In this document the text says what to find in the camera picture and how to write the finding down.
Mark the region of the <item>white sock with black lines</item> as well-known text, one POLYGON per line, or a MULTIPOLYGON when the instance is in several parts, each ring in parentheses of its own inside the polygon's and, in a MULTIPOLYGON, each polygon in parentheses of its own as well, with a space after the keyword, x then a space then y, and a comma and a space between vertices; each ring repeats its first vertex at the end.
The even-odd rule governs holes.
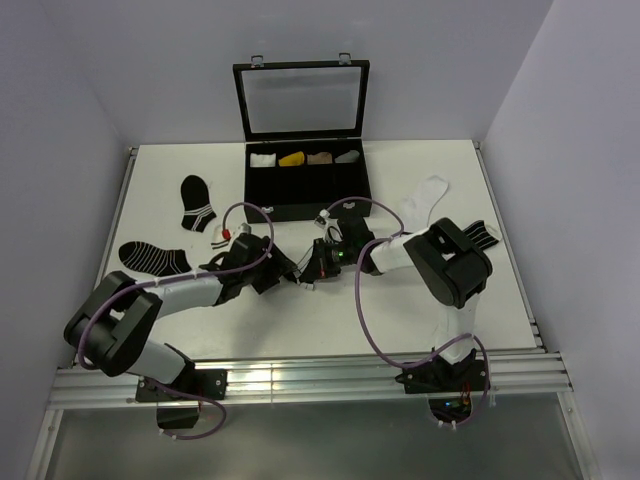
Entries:
POLYGON ((292 270, 283 274, 285 280, 296 284, 298 287, 308 291, 314 291, 316 285, 314 282, 307 282, 303 278, 302 271, 298 267, 294 267, 292 270))

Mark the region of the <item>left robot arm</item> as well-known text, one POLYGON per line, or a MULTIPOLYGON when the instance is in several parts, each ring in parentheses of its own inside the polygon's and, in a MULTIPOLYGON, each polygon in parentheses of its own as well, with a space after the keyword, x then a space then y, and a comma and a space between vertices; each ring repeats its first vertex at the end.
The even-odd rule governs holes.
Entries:
POLYGON ((137 375, 146 388, 159 386, 172 399, 221 399, 224 380, 208 378, 175 347, 152 341, 154 324, 182 311, 223 305, 246 286, 262 294, 282 279, 295 281, 296 271, 270 238, 242 233, 192 272, 142 283, 122 271, 108 274, 69 320, 63 338, 108 377, 137 375))

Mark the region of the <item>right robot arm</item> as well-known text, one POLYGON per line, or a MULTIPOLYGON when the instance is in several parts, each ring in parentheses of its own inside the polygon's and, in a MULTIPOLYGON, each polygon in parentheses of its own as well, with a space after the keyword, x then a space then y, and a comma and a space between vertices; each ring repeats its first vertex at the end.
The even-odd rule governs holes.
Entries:
POLYGON ((480 294, 493 273, 484 251, 448 218, 417 233, 380 241, 362 217, 339 219, 337 228, 338 241, 314 241, 299 280, 313 284, 331 279, 351 265, 369 275, 415 269, 438 302, 441 317, 431 359, 415 366, 402 364, 395 381, 407 394, 488 392, 488 356, 476 357, 483 348, 473 335, 480 294))

